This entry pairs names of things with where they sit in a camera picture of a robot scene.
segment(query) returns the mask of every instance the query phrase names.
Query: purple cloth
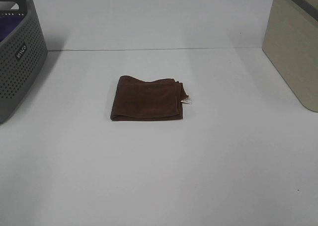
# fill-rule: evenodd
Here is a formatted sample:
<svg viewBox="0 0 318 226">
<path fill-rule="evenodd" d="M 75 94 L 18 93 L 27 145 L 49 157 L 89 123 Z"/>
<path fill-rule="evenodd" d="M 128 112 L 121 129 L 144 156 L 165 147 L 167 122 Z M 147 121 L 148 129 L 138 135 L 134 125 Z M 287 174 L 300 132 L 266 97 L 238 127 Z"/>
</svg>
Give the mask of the purple cloth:
<svg viewBox="0 0 318 226">
<path fill-rule="evenodd" d="M 24 16 L 4 16 L 0 17 L 0 41 L 4 40 L 7 35 L 13 31 L 23 20 Z"/>
</svg>

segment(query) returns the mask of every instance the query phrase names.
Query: brown towel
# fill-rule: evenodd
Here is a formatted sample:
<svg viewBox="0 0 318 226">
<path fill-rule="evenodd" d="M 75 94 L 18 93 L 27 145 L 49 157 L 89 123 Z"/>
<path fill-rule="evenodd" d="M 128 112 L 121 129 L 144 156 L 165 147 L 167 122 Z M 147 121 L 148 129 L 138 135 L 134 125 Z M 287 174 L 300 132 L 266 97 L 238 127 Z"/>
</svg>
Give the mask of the brown towel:
<svg viewBox="0 0 318 226">
<path fill-rule="evenodd" d="M 144 82 L 121 76 L 110 119 L 113 121 L 163 121 L 182 119 L 182 103 L 188 95 L 174 79 Z"/>
</svg>

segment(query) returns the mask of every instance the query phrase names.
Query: beige box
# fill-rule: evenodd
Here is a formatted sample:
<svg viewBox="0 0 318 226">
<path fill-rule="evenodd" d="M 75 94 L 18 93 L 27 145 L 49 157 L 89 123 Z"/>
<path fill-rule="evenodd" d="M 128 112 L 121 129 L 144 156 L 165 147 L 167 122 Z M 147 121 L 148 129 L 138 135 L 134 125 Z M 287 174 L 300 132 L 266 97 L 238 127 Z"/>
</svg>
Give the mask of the beige box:
<svg viewBox="0 0 318 226">
<path fill-rule="evenodd" d="M 306 108 L 315 112 L 318 112 L 317 7 L 318 0 L 274 0 L 263 42 L 263 51 L 290 89 Z"/>
</svg>

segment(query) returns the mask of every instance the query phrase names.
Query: white table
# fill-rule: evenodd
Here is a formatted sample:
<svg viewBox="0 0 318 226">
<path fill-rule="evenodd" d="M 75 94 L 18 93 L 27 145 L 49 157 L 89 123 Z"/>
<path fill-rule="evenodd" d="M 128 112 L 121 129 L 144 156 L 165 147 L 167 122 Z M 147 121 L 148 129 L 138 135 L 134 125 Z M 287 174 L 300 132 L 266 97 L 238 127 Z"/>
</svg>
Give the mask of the white table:
<svg viewBox="0 0 318 226">
<path fill-rule="evenodd" d="M 34 0 L 50 50 L 261 47 L 273 0 Z"/>
<path fill-rule="evenodd" d="M 111 122 L 121 75 L 194 104 Z M 314 226 L 317 125 L 260 48 L 50 52 L 0 127 L 0 225 Z"/>
</svg>

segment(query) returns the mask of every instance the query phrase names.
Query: laundry basket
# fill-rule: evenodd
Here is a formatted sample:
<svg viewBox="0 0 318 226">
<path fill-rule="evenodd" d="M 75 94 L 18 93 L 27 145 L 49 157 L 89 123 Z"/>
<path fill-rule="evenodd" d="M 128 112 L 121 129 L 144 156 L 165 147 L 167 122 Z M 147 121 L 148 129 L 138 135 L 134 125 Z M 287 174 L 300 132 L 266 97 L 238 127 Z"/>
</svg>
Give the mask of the laundry basket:
<svg viewBox="0 0 318 226">
<path fill-rule="evenodd" d="M 12 17 L 21 19 L 0 40 L 1 124 L 11 116 L 36 79 L 47 57 L 47 48 L 33 0 L 0 1 L 12 1 L 19 6 L 17 10 L 0 10 L 2 25 Z"/>
</svg>

